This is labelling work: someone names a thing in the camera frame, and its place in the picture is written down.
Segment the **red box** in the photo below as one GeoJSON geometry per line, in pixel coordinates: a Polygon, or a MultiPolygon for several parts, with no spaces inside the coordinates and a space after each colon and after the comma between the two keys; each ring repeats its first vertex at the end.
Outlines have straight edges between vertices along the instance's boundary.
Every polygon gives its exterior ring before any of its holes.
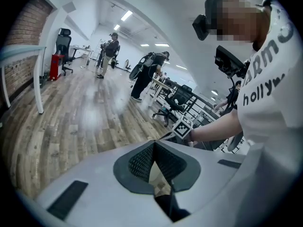
{"type": "Polygon", "coordinates": [[[51,80],[57,80],[61,76],[63,58],[64,55],[52,55],[50,71],[51,80]]]}

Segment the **neck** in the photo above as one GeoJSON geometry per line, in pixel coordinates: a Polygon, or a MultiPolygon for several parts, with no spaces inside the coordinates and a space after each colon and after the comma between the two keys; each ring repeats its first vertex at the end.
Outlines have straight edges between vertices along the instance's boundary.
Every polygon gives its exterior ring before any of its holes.
{"type": "Polygon", "coordinates": [[[254,49],[259,50],[266,40],[270,26],[270,8],[263,7],[257,15],[257,36],[254,40],[254,49]]]}

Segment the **brick wall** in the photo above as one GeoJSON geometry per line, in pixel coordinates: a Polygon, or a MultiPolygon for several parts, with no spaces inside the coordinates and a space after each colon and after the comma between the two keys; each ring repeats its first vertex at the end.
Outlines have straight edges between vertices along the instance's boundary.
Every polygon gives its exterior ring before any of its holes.
{"type": "Polygon", "coordinates": [[[24,6],[4,45],[39,44],[40,35],[52,7],[45,0],[30,0],[24,6]]]}
{"type": "MultiPolygon", "coordinates": [[[[44,24],[52,9],[45,0],[30,0],[14,22],[4,46],[11,44],[38,45],[44,24]]],[[[5,65],[5,81],[8,96],[13,96],[11,100],[32,81],[36,60],[37,56],[30,56],[5,65]]],[[[0,117],[3,114],[4,105],[3,98],[0,97],[0,117]]]]}

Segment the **chair backrest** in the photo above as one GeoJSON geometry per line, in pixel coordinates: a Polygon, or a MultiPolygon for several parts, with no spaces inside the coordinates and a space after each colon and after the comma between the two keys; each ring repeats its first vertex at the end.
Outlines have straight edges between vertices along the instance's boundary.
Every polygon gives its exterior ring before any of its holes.
{"type": "Polygon", "coordinates": [[[71,31],[67,28],[61,28],[56,41],[56,53],[64,55],[64,60],[67,61],[69,58],[68,52],[71,43],[71,31]]]}
{"type": "Polygon", "coordinates": [[[172,100],[178,100],[179,105],[185,104],[189,99],[192,98],[192,89],[186,85],[178,87],[175,94],[171,97],[172,100]]]}

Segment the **wooden floor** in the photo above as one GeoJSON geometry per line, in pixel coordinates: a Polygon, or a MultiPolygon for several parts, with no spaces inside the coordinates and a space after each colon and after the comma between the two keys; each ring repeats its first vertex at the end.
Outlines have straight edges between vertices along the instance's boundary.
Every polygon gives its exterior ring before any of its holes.
{"type": "Polygon", "coordinates": [[[144,140],[170,130],[163,117],[151,115],[151,97],[130,99],[129,73],[109,67],[105,79],[95,77],[94,61],[81,69],[82,59],[66,77],[49,81],[41,91],[44,113],[36,108],[34,90],[25,90],[2,117],[2,156],[13,185],[34,198],[52,180],[85,157],[144,140]]]}

